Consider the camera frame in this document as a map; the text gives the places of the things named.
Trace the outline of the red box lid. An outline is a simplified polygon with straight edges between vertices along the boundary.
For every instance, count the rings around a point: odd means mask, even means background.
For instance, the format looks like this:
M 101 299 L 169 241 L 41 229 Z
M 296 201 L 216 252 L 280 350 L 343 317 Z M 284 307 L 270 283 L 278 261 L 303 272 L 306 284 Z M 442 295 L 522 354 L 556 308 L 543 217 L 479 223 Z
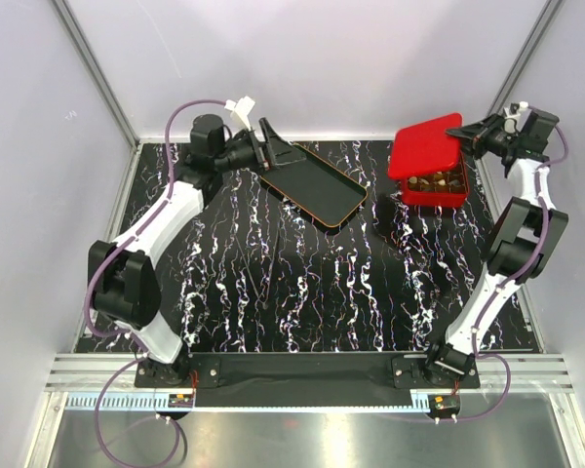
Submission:
M 387 175 L 399 180 L 453 169 L 460 157 L 460 143 L 447 130 L 461 124 L 462 116 L 451 113 L 397 131 Z

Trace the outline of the red chocolate box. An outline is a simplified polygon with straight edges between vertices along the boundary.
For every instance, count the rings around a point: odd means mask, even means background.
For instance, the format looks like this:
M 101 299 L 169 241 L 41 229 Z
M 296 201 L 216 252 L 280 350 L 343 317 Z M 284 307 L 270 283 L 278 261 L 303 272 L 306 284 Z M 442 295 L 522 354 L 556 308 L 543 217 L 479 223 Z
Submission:
M 468 171 L 460 158 L 450 170 L 402 179 L 401 190 L 403 202 L 410 206 L 460 208 L 470 193 Z

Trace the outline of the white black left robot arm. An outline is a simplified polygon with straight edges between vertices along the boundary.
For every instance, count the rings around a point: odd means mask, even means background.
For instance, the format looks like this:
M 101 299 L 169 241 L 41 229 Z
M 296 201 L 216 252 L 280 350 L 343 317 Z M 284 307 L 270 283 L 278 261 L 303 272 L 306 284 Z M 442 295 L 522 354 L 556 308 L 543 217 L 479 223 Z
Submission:
M 116 333 L 128 334 L 145 358 L 157 363 L 157 374 L 169 385 L 183 384 L 191 363 L 180 356 L 185 345 L 161 312 L 155 268 L 162 254 L 210 203 L 224 174 L 249 170 L 263 175 L 306 158 L 266 119 L 259 126 L 263 140 L 253 130 L 228 136 L 217 115 L 196 117 L 184 154 L 170 164 L 170 181 L 161 197 L 113 241 L 97 241 L 89 249 L 84 315 L 97 312 L 115 324 Z

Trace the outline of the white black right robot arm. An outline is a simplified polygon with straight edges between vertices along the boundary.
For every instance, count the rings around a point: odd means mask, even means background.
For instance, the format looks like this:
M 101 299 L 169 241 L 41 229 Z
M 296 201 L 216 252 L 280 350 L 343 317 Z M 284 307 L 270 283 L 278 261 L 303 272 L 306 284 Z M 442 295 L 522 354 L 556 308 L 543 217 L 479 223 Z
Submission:
M 482 274 L 463 310 L 444 336 L 426 352 L 421 367 L 434 386 L 449 386 L 475 367 L 483 338 L 506 301 L 539 276 L 568 225 L 548 188 L 553 165 L 545 154 L 548 138 L 558 133 L 558 116 L 525 101 L 462 127 L 450 128 L 463 153 L 500 158 L 514 194 L 489 233 Z

